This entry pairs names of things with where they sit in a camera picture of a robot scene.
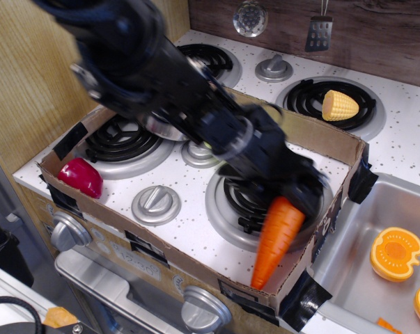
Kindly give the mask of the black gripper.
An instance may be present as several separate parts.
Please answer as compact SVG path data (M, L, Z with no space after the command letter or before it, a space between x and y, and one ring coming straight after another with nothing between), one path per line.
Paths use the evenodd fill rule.
M253 136L223 167L223 176L252 200L270 202L283 196L306 217L318 215L327 183L320 180L313 161L288 148L283 130L262 107L250 104L242 111L253 125Z

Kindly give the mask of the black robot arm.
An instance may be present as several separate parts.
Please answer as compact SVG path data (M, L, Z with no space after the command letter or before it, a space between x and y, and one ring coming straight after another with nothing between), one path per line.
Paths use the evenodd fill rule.
M312 160L257 104L238 104L204 65L164 34L150 1L39 1L76 40L80 80L94 98L128 119L157 116L224 161L221 176L264 206L277 197L307 216L318 211L323 180Z

